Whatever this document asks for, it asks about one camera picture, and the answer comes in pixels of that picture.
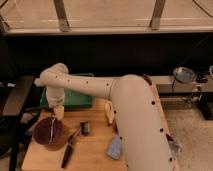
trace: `green object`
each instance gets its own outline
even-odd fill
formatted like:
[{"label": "green object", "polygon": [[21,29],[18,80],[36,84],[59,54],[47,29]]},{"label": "green object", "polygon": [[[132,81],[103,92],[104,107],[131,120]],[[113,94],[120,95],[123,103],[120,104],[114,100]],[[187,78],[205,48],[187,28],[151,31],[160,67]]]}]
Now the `green object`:
[{"label": "green object", "polygon": [[[78,76],[93,76],[91,73],[86,74],[75,74]],[[69,89],[64,89],[65,92],[65,101],[64,107],[65,109],[71,109],[76,107],[92,107],[93,97],[78,93]],[[41,99],[40,99],[40,107],[49,108],[47,98],[46,98],[46,88],[44,88]]]}]

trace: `metal rod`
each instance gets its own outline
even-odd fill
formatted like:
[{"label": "metal rod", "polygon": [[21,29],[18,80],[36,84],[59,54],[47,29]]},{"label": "metal rod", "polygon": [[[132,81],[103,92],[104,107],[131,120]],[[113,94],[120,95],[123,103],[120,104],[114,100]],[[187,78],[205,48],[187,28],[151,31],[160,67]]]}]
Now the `metal rod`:
[{"label": "metal rod", "polygon": [[58,16],[59,28],[62,32],[69,31],[69,23],[67,20],[66,11],[63,0],[54,0],[56,13]]},{"label": "metal rod", "polygon": [[152,30],[158,30],[160,27],[160,20],[163,13],[166,0],[156,0],[155,7],[150,22],[150,27]]},{"label": "metal rod", "polygon": [[7,23],[4,22],[2,15],[0,14],[0,33],[7,33],[9,32],[10,27]]}]

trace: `floor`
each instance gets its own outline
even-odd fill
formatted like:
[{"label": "floor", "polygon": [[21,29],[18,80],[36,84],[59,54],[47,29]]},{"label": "floor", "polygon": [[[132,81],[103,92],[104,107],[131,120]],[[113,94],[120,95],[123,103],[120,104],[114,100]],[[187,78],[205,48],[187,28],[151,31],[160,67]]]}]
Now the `floor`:
[{"label": "floor", "polygon": [[[195,105],[189,105],[177,98],[161,98],[164,112],[173,138],[182,144],[178,157],[180,171],[213,170],[213,121],[204,120]],[[20,152],[17,171],[25,151]],[[8,170],[9,158],[0,158],[1,171]]]}]

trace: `dark background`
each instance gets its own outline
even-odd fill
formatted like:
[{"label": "dark background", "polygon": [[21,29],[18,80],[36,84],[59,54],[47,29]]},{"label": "dark background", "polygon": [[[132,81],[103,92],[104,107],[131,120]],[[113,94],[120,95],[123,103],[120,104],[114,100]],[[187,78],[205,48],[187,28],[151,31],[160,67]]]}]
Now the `dark background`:
[{"label": "dark background", "polygon": [[142,35],[26,35],[0,37],[0,78],[38,75],[57,62],[70,73],[95,76],[172,75],[177,66],[206,73],[213,65],[212,33]]}]

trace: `metal bowl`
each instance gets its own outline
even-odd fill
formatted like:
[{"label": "metal bowl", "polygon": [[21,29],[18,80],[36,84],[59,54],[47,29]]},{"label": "metal bowl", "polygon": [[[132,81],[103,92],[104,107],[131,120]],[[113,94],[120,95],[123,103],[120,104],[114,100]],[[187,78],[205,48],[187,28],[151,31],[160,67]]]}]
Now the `metal bowl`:
[{"label": "metal bowl", "polygon": [[174,78],[180,83],[192,83],[196,80],[196,74],[189,68],[177,67],[173,71]]}]

